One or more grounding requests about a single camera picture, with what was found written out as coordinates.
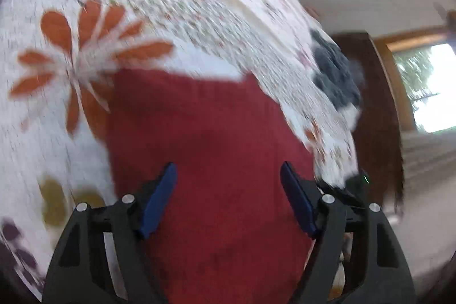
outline red towel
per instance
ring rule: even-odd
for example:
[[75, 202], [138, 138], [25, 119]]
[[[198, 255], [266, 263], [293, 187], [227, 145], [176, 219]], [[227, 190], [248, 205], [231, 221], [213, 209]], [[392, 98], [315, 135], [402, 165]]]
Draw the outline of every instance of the red towel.
[[280, 184], [313, 159], [254, 77], [241, 83], [161, 71], [115, 77], [107, 145], [119, 195], [172, 161], [177, 185], [148, 254], [171, 304], [285, 304], [311, 240]]

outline window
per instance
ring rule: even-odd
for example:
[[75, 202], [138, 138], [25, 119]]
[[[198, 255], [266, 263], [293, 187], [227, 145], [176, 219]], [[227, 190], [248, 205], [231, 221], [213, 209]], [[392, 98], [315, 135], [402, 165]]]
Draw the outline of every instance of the window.
[[418, 130], [456, 126], [456, 55], [448, 44], [393, 53]]

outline gray cloth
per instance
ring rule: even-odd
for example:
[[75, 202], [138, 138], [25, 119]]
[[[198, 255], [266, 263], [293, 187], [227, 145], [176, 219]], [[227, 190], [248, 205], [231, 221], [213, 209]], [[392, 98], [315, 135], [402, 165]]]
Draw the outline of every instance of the gray cloth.
[[316, 30], [311, 31], [314, 39], [312, 48], [315, 62], [320, 69], [314, 77], [314, 84], [330, 99], [336, 110], [349, 103], [359, 106], [361, 94], [355, 79], [363, 80], [361, 67], [348, 61], [340, 48], [329, 43]]

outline blue gripper pad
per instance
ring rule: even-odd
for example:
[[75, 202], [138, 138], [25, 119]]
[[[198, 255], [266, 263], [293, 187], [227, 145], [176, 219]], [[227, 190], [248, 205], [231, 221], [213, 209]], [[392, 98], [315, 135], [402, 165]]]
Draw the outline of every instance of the blue gripper pad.
[[[318, 233], [318, 228], [314, 220], [316, 205], [311, 203], [311, 200], [307, 197], [306, 192], [304, 192], [304, 189], [300, 184], [298, 176], [288, 163], [283, 163], [280, 168], [280, 181], [300, 228], [307, 233], [310, 238], [315, 239]], [[303, 180], [302, 182], [305, 182], [304, 185], [309, 188], [308, 192], [311, 192], [311, 195], [309, 195], [310, 197], [313, 197], [313, 199], [321, 197], [321, 193], [315, 182], [308, 180]]]
[[139, 232], [143, 238], [148, 238], [149, 235], [156, 231], [160, 223], [161, 216], [165, 210], [168, 200], [174, 190], [177, 181], [177, 169], [174, 164], [170, 164], [165, 173], [163, 173], [161, 180], [154, 193], [149, 199], [143, 211], [143, 218]]

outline orange flower pattern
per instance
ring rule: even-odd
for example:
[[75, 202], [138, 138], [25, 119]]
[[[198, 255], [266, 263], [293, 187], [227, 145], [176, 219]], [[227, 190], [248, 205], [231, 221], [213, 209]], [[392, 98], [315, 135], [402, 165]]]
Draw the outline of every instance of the orange flower pattern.
[[321, 136], [321, 130], [315, 119], [312, 119], [312, 129], [303, 128], [304, 134], [307, 137], [310, 146], [312, 147], [315, 159], [324, 164], [326, 160], [324, 142]]
[[[77, 0], [84, 4], [87, 0]], [[212, 54], [238, 67], [241, 71], [251, 71], [262, 81], [262, 89], [275, 100], [288, 102], [296, 109], [297, 123], [296, 135], [302, 138], [303, 142], [309, 146], [310, 141], [305, 139], [303, 129], [311, 129], [312, 124], [309, 118], [302, 113], [312, 113], [315, 121], [319, 125], [322, 133], [322, 139], [319, 143], [321, 154], [315, 156], [315, 171], [317, 174], [324, 176], [331, 182], [339, 182], [347, 174], [352, 174], [356, 169], [356, 152], [353, 139], [350, 137], [348, 129], [339, 123], [339, 118], [334, 113], [327, 113], [327, 102], [322, 99], [317, 100], [295, 100], [296, 92], [291, 93], [291, 88], [299, 91], [300, 97], [314, 95], [315, 87], [309, 86], [304, 88], [301, 76], [298, 77], [296, 68], [293, 64], [283, 61], [273, 48], [269, 40], [252, 28], [249, 23], [245, 22], [230, 7], [227, 7], [218, 0], [99, 0], [103, 4], [121, 4], [130, 9], [136, 15], [142, 15], [148, 20], [149, 25], [159, 35], [170, 39], [179, 39], [184, 43], [189, 43], [204, 53]], [[264, 3], [256, 0], [245, 0], [253, 9], [264, 14], [261, 11]], [[290, 10], [280, 6], [282, 13], [290, 16]], [[313, 20], [304, 14], [307, 25], [313, 25]], [[310, 45], [306, 43], [306, 28], [304, 32], [292, 30], [286, 39], [293, 37], [296, 46], [296, 56], [302, 62], [306, 70], [315, 68], [315, 62], [312, 58]], [[282, 72], [282, 76], [289, 76], [282, 83], [286, 84], [287, 89], [280, 91], [275, 76], [277, 71]], [[339, 147], [343, 153], [343, 166], [337, 169], [335, 159], [335, 147]]]
[[[72, 33], [66, 17], [60, 12], [47, 11], [41, 18], [41, 31], [54, 47], [64, 55], [62, 61], [44, 55], [35, 50], [27, 50], [17, 57], [23, 66], [31, 69], [31, 74], [22, 77], [10, 90], [10, 98], [18, 99], [30, 97], [45, 86], [50, 85], [56, 78], [62, 78], [69, 85], [69, 99], [67, 102], [66, 129], [73, 136], [80, 120], [80, 113], [85, 115], [88, 126], [100, 140], [105, 139], [106, 117], [109, 113], [109, 102], [112, 97], [112, 86], [109, 84], [109, 72], [97, 71], [97, 78], [87, 79], [80, 69], [79, 54], [90, 41], [95, 43], [106, 38], [124, 18], [123, 6], [109, 7], [102, 19], [102, 6], [98, 2], [89, 0], [82, 8], [78, 18], [78, 47], [72, 45]], [[141, 33], [143, 21], [139, 20], [126, 26], [119, 35], [120, 39], [138, 36]], [[128, 62], [141, 62], [148, 59], [157, 59], [169, 54], [173, 44], [166, 41], [153, 41], [147, 44], [134, 46], [114, 53], [110, 58], [122, 66]]]

